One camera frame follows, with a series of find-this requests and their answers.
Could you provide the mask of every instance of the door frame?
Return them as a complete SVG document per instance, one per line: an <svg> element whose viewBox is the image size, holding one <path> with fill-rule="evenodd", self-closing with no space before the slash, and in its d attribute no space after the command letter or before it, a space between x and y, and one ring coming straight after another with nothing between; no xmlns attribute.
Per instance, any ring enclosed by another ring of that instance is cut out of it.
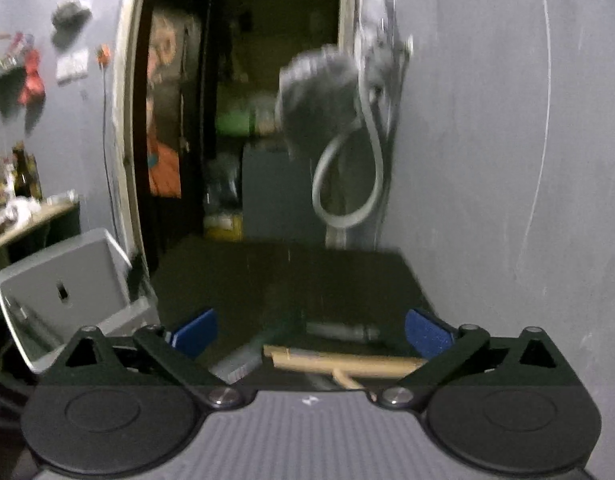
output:
<svg viewBox="0 0 615 480"><path fill-rule="evenodd" d="M147 53L155 0L122 0L113 60L112 121L115 130L114 166L117 175L121 245L127 252L139 250L148 269L158 265L155 228L148 209L149 176L146 155L136 164L135 153L146 154L145 94ZM340 0L339 46L354 50L356 16L361 0ZM345 232L329 234L328 244L343 246Z"/></svg>

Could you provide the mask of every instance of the cluttered shelf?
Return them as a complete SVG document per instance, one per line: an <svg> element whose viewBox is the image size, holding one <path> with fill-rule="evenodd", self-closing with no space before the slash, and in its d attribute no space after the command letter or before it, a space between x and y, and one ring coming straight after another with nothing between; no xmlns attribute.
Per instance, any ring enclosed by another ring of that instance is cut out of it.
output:
<svg viewBox="0 0 615 480"><path fill-rule="evenodd" d="M290 156L280 79L302 52L334 44L339 0L212 0L204 86L204 235L322 245L309 160Z"/></svg>
<svg viewBox="0 0 615 480"><path fill-rule="evenodd" d="M78 207L78 199L65 197L65 201L41 203L36 211L31 212L29 220L21 225L13 224L5 227L0 233L0 249L23 238L33 230L47 224L59 216L69 213Z"/></svg>

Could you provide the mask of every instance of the yellow container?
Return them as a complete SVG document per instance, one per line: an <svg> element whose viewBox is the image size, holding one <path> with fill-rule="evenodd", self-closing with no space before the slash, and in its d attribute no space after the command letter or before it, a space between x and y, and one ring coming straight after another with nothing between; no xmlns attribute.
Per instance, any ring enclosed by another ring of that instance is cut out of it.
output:
<svg viewBox="0 0 615 480"><path fill-rule="evenodd" d="M240 242L242 240L242 214L222 213L206 216L205 237L208 240Z"/></svg>

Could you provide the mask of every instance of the metal screw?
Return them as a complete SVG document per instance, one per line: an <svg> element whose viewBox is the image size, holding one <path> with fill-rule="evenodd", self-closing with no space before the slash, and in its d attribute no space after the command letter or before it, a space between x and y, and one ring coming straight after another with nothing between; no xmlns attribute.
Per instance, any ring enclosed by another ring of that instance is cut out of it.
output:
<svg viewBox="0 0 615 480"><path fill-rule="evenodd" d="M242 398L238 390L224 386L212 390L207 400L217 408L233 408L241 403Z"/></svg>
<svg viewBox="0 0 615 480"><path fill-rule="evenodd" d="M404 408L414 400L414 394L402 386L393 386L383 392L381 399L390 408Z"/></svg>

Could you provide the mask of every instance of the gray striped surface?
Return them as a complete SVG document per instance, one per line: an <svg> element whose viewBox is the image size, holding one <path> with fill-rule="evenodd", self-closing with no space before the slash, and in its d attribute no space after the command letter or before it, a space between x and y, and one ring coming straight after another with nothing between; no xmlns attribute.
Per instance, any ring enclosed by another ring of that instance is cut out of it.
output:
<svg viewBox="0 0 615 480"><path fill-rule="evenodd" d="M363 392L261 392L210 415L169 462L131 480L493 480L438 450L415 416ZM36 480L65 480L42 472Z"/></svg>

